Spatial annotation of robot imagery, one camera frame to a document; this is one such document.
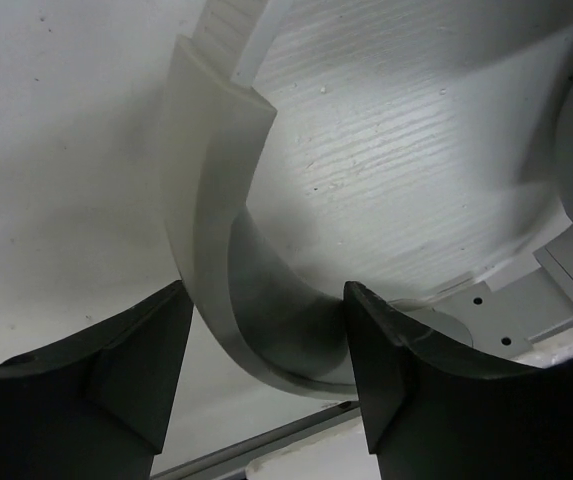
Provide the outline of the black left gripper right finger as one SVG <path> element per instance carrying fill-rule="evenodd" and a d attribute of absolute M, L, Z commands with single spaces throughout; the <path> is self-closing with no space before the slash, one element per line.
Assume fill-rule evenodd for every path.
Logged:
<path fill-rule="evenodd" d="M 464 345 L 358 282 L 343 315 L 385 479 L 573 479 L 573 358 L 537 368 Z"/>

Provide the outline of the white grey headphones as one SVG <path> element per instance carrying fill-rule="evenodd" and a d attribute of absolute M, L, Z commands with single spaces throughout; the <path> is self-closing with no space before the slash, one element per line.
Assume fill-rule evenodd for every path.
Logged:
<path fill-rule="evenodd" d="M 212 335 L 356 393 L 350 281 L 407 313 L 573 229 L 573 1 L 207 1 L 158 130 L 165 227 Z"/>

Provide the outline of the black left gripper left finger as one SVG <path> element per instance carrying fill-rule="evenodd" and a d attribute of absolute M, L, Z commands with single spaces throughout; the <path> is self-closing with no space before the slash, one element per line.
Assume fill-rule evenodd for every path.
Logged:
<path fill-rule="evenodd" d="M 0 364 L 0 479 L 146 479 L 162 451 L 193 305 L 174 282 Z"/>

